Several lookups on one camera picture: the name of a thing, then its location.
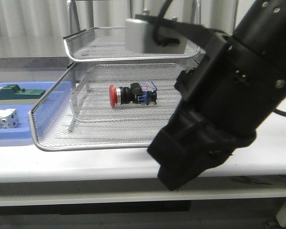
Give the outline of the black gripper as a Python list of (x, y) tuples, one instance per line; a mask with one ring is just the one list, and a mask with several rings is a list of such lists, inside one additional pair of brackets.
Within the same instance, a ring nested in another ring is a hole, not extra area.
[(148, 147), (171, 191), (252, 144), (286, 98), (286, 32), (216, 34), (196, 69), (182, 71), (181, 100)]

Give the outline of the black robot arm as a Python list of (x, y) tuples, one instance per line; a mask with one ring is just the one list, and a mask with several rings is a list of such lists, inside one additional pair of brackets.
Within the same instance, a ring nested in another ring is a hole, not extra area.
[(148, 147), (171, 191), (249, 146), (286, 98), (286, 0), (256, 0), (231, 36), (174, 28), (205, 55), (197, 68), (180, 72), (181, 100)]

